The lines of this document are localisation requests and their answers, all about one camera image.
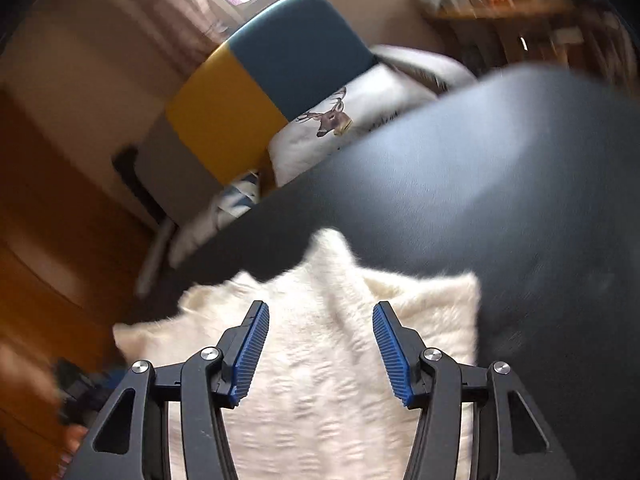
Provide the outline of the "cream knitted sweater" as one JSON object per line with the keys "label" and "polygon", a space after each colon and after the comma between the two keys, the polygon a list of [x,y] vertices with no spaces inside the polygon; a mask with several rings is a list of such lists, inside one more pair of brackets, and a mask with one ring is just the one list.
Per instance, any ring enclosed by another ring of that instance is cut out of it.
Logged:
{"label": "cream knitted sweater", "polygon": [[266,282],[241,272],[217,286],[193,286],[173,318],[117,324],[114,341],[129,362],[179,363],[216,344],[256,300],[268,304],[268,336],[248,395],[224,413],[239,477],[401,478],[419,412],[404,408],[390,388],[373,307],[389,302],[426,344],[472,364],[478,278],[368,269],[340,232],[326,229],[295,268]]}

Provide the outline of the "black leather folding table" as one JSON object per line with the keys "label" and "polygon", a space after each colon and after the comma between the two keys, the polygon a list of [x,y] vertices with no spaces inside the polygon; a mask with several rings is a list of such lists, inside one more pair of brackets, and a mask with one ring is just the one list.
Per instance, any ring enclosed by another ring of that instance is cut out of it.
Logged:
{"label": "black leather folding table", "polygon": [[582,479],[639,474],[639,102],[517,65],[401,116],[270,194],[169,273],[268,280],[339,230],[369,268],[480,279],[478,359],[511,364]]}

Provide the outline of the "orange wooden cabinet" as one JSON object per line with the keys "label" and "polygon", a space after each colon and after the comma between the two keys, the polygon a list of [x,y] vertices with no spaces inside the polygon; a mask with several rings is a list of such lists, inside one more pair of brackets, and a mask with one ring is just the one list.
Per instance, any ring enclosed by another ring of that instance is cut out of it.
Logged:
{"label": "orange wooden cabinet", "polygon": [[120,360],[112,327],[137,312],[150,229],[117,205],[1,95],[1,461],[50,479],[64,445],[52,368]]}

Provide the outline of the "geometric patterned cushion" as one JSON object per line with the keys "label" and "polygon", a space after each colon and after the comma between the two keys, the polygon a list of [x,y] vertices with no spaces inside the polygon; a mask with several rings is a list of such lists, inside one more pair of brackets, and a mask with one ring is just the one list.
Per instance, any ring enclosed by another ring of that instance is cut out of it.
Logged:
{"label": "geometric patterned cushion", "polygon": [[236,178],[185,226],[178,229],[168,252],[168,263],[178,268],[186,258],[202,247],[226,226],[239,219],[260,201],[260,177],[249,171]]}

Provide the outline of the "grey yellow blue sofa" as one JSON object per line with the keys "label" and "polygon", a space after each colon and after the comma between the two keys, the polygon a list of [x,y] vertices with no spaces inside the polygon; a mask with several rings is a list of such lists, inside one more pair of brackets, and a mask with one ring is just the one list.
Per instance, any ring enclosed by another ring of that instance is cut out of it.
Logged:
{"label": "grey yellow blue sofa", "polygon": [[134,159],[134,175],[160,214],[138,294],[151,291],[160,270],[172,269],[168,252],[178,229],[236,178],[258,172],[260,199],[278,188],[271,139],[378,64],[414,79],[436,100],[475,82],[445,55],[366,46],[329,0],[279,0],[209,55],[167,103]]}

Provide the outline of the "white deer print cushion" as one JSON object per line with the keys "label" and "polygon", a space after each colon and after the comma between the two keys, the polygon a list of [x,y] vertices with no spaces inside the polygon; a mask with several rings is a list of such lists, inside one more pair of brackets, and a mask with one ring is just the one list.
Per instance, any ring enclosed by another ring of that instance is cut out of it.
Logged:
{"label": "white deer print cushion", "polygon": [[373,130],[435,100],[434,92],[399,70],[375,65],[271,139],[268,152],[276,185],[286,185]]}

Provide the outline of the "brown patterned curtain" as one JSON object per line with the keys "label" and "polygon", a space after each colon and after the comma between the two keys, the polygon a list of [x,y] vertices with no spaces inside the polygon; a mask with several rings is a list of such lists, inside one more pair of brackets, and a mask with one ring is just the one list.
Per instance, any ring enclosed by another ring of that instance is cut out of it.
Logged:
{"label": "brown patterned curtain", "polygon": [[187,73],[229,37],[229,19],[213,0],[116,0],[168,61]]}

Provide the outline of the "cluttered wooden side table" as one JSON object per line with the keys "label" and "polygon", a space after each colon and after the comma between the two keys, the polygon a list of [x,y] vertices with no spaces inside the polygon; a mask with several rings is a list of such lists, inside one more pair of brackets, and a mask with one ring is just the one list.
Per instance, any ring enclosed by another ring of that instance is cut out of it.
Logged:
{"label": "cluttered wooden side table", "polygon": [[546,63],[639,93],[639,27],[614,0],[413,1],[474,74]]}

